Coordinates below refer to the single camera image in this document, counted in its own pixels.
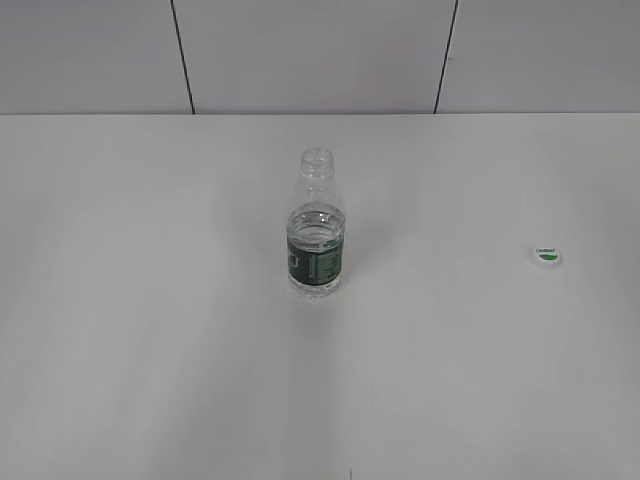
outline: white table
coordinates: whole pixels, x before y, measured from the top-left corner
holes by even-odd
[[[0,478],[637,480],[639,186],[640,115],[0,118]]]

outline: plastic water bottle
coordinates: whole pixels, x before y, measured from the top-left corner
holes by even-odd
[[[302,154],[287,247],[289,279],[308,297],[330,294],[342,279],[345,213],[334,175],[329,150],[312,148]]]

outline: bottle label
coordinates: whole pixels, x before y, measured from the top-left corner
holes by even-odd
[[[325,252],[307,252],[287,241],[289,274],[304,285],[320,286],[334,281],[342,271],[342,244]]]

